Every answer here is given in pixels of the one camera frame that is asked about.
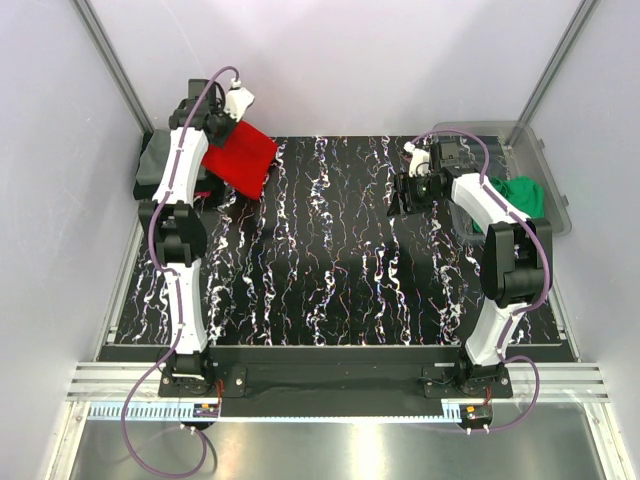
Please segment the red t shirt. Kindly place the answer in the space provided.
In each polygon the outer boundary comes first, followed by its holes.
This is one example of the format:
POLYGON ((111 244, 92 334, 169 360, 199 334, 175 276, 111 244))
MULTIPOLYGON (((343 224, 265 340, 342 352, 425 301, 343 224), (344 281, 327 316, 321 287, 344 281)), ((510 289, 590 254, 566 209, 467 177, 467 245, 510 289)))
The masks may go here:
POLYGON ((277 149, 273 139, 241 121, 223 147, 208 147, 202 166, 245 197, 259 200, 277 149))

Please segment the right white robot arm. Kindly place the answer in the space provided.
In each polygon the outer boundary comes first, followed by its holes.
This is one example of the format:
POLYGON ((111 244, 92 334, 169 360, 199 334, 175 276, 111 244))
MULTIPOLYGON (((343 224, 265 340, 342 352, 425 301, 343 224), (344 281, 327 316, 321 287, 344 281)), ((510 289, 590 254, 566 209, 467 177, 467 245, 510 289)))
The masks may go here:
POLYGON ((470 337, 439 389, 484 397, 508 383, 505 354, 522 317, 546 301, 552 285, 552 226, 513 206, 491 184, 484 168, 457 159, 454 139, 432 139, 424 148, 404 146, 407 170, 394 178, 388 213, 422 213, 446 199, 478 225, 485 243, 480 262, 482 309, 470 337))

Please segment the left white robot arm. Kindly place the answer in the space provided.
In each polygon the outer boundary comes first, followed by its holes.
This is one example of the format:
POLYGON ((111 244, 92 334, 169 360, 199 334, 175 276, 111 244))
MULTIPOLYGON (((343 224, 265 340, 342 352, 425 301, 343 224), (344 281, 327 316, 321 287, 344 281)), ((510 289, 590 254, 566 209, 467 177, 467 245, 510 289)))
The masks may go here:
POLYGON ((198 171, 217 135, 228 133, 224 90, 215 79, 188 83, 169 119, 169 150, 158 188, 139 206, 148 251, 168 292, 171 340, 158 360, 162 396, 206 396, 220 381, 204 329, 200 269, 206 229, 194 209, 198 171))

